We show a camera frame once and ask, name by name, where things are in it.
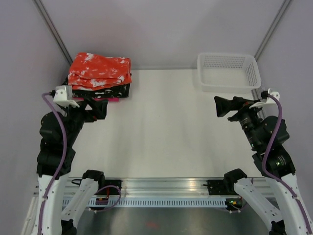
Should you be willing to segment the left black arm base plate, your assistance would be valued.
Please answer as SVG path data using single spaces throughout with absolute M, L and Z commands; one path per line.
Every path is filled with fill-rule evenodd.
M 108 179 L 104 182 L 104 184 L 100 187 L 102 189 L 95 195 L 100 196 L 101 198 L 109 199 L 111 196 L 118 196 L 118 189 L 122 189 L 122 180 L 120 179 Z

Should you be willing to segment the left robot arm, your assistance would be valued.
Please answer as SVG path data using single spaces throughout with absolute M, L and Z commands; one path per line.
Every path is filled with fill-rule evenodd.
M 104 120 L 107 100 L 85 99 L 78 107 L 65 109 L 62 115 L 54 108 L 41 120 L 40 152 L 37 156 L 39 202 L 34 235 L 75 235 L 79 220 L 94 194 L 107 187 L 102 171 L 87 170 L 81 184 L 66 207 L 64 192 L 76 152 L 73 145 L 85 123 Z

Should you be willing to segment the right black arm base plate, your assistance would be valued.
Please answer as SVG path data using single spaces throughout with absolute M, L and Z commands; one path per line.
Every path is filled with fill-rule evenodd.
M 204 187 L 211 196 L 237 196 L 238 194 L 224 180 L 207 180 Z

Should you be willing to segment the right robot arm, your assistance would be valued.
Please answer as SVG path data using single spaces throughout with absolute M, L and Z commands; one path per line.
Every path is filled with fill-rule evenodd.
M 228 117 L 230 122 L 239 122 L 254 152 L 254 164 L 272 189 L 275 207 L 259 193 L 254 184 L 241 169 L 227 172 L 223 178 L 223 188 L 229 194 L 236 193 L 259 215 L 270 235 L 311 235 L 313 221 L 305 208 L 297 183 L 296 169 L 290 154 L 283 147 L 289 139 L 283 111 L 279 99 L 267 95 L 267 101 L 277 105 L 278 116 L 265 119 L 258 117 L 264 103 L 261 100 L 248 100 L 233 97 L 228 100 L 214 97 L 217 117 Z

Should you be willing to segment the orange white tie-dye trousers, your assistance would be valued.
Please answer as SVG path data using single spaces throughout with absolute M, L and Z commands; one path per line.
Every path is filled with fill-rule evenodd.
M 96 91 L 131 84 L 131 60 L 79 52 L 70 66 L 68 84 L 74 90 Z

